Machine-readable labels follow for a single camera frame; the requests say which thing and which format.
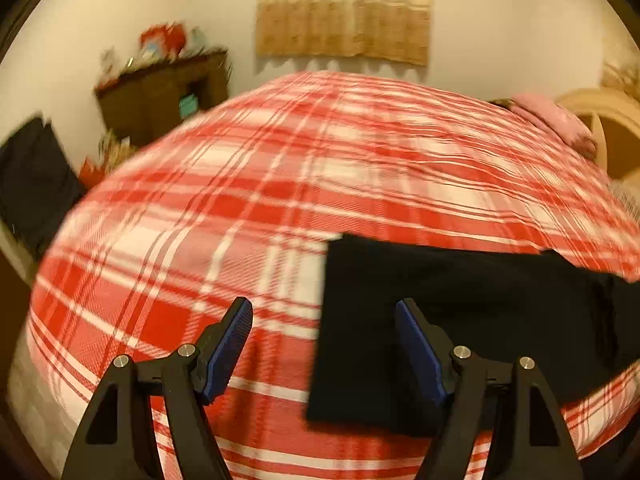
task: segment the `blue gripper pad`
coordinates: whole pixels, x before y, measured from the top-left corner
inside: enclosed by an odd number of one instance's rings
[[[453,345],[440,327],[427,323],[411,299],[396,304],[396,330],[422,394],[438,406],[441,405],[455,388],[447,384],[453,373],[449,358]],[[437,348],[428,339],[432,334],[436,335]]]
[[[247,298],[236,298],[216,325],[220,339],[207,363],[207,382],[202,390],[209,402],[225,392],[253,321],[251,302]]]

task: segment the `bed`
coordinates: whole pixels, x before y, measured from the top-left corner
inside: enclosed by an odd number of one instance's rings
[[[553,248],[637,280],[640,228],[607,183],[559,139],[473,98],[346,73],[276,79],[144,149],[68,215],[33,286],[9,404],[59,476],[116,355],[166,355],[242,295],[254,328],[207,409],[232,475],[412,478],[427,440],[304,419],[326,241]],[[581,458],[634,417],[639,381],[636,363],[564,407]],[[164,406],[152,407],[164,474],[180,478]],[[482,476],[489,442],[467,479]]]

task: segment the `beige curtain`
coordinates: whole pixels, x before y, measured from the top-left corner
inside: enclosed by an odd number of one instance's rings
[[[427,65],[431,0],[258,0],[260,56],[369,56]]]

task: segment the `wooden dresser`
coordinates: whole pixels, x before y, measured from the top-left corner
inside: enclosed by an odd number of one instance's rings
[[[180,124],[180,99],[195,94],[200,110],[228,98],[226,50],[154,64],[95,90],[102,118],[117,137],[145,146]]]

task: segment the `black fabric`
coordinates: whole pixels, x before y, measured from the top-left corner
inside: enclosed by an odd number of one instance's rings
[[[634,418],[631,419],[626,428],[620,432],[614,439],[607,442],[594,454],[580,460],[582,466],[582,472],[584,474],[584,480],[602,480],[611,479],[616,480],[638,480],[640,478],[640,456],[636,456],[635,464],[630,468],[626,474],[622,477],[612,475],[612,473],[620,468],[621,460],[624,455],[629,451],[633,453],[633,450],[629,449],[631,442],[638,437],[640,431],[640,414],[636,413]]]
[[[444,414],[419,399],[396,339],[394,307],[406,297],[454,344],[504,362],[533,357],[561,404],[640,356],[640,283],[579,269],[553,251],[483,253],[344,235],[326,259],[308,420],[436,432]],[[488,405],[484,427],[493,412]]]
[[[84,188],[50,123],[29,120],[0,148],[0,216],[39,259]]]

